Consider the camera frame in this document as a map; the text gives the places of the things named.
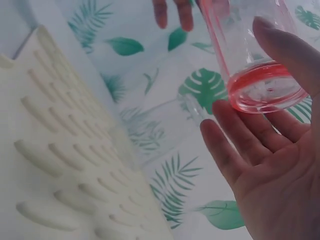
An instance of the white patterned fabric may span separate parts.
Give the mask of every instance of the white patterned fabric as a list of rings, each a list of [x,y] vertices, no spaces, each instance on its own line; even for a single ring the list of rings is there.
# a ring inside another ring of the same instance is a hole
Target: white patterned fabric
[[[56,0],[92,60],[123,120],[192,94],[208,114],[227,96],[202,15],[193,3],[194,30],[184,32],[168,3],[168,27],[159,29],[151,0]],[[320,49],[320,2],[288,0],[300,37]],[[311,119],[311,99],[289,111]],[[250,236],[234,196],[209,155],[200,132],[144,168],[177,240]]]

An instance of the hand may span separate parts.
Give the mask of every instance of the hand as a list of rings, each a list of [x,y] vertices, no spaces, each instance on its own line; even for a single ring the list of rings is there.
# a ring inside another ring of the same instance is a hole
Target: hand
[[[156,23],[164,29],[168,24],[166,0],[152,0],[152,2]],[[174,0],[174,2],[178,8],[182,29],[187,32],[191,31],[194,28],[191,0]]]
[[[265,52],[311,95],[312,124],[286,111],[266,114],[268,121],[218,101],[213,113],[238,152],[212,120],[201,124],[203,139],[254,240],[319,240],[320,53],[259,17],[253,31]]]

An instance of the white drying rack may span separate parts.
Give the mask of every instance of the white drying rack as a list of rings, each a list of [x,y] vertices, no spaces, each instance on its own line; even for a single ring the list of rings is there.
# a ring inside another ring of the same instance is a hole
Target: white drying rack
[[[0,84],[1,239],[173,239],[113,147],[114,120],[44,26],[16,60],[0,56]]]

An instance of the cup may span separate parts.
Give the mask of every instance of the cup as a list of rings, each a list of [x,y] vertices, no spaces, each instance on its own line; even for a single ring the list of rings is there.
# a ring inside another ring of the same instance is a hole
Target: cup
[[[288,70],[264,52],[253,33],[253,21],[259,16],[296,34],[284,0],[200,0],[200,8],[235,109],[271,113],[308,96]]]

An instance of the leaf print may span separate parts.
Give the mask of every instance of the leaf print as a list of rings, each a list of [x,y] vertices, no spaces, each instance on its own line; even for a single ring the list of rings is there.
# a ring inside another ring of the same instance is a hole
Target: leaf print
[[[228,93],[221,75],[215,71],[201,68],[187,77],[179,87],[182,96],[193,95],[201,107],[212,115],[212,103],[219,99],[227,99]]]
[[[235,201],[215,200],[199,207],[197,211],[206,216],[218,229],[231,230],[245,226]]]
[[[240,9],[236,6],[230,5],[230,14],[229,17],[223,21],[227,27],[232,26],[236,22],[240,22],[242,19],[240,17]]]
[[[120,103],[126,95],[126,88],[122,79],[119,76],[109,76],[104,74],[101,74],[101,77],[108,88],[114,103]]]
[[[169,36],[168,51],[170,52],[173,49],[179,47],[181,44],[185,43],[187,37],[188,33],[184,31],[181,27],[178,27]]]
[[[161,148],[166,137],[165,130],[160,121],[143,121],[145,114],[140,114],[134,119],[135,124],[128,128],[128,136],[134,146],[147,155]]]
[[[253,53],[252,54],[253,60],[261,60],[264,59],[264,57],[260,53]]]
[[[120,118],[124,122],[129,122],[141,113],[141,107],[125,108],[120,112]]]
[[[295,116],[300,122],[309,124],[311,123],[312,114],[312,99],[308,96],[299,104],[290,107],[288,109],[289,113]]]
[[[158,74],[159,74],[159,68],[156,69],[153,77],[151,77],[150,75],[148,75],[146,73],[143,74],[143,76],[145,76],[145,78],[148,81],[146,89],[144,91],[144,95],[147,95],[148,92],[150,91],[150,89],[152,88],[152,86],[154,85],[155,81],[157,80]]]
[[[320,30],[320,16],[310,11],[305,11],[302,6],[297,6],[295,9],[296,17],[305,25],[315,30]]]
[[[106,25],[106,20],[113,14],[107,11],[110,5],[111,3],[97,8],[97,0],[83,1],[68,21],[69,27],[87,54],[94,51],[92,45],[97,33]]]
[[[184,204],[186,203],[187,195],[185,191],[192,190],[195,186],[191,177],[183,175],[183,170],[190,170],[194,176],[202,170],[201,167],[192,167],[198,157],[195,157],[185,165],[181,166],[180,154],[172,156],[170,160],[165,161],[161,165],[161,170],[155,170],[156,177],[152,178],[150,187],[155,198],[159,201],[161,210],[166,220],[171,224],[171,229],[179,227],[182,223],[182,216],[185,214]]]
[[[144,46],[137,40],[122,36],[108,39],[104,42],[109,44],[120,56],[131,56],[145,50]]]
[[[198,48],[198,49],[201,49],[202,51],[205,51],[209,54],[215,54],[215,51],[212,49],[212,44],[205,44],[205,43],[202,43],[202,42],[194,42],[191,44],[192,46]]]

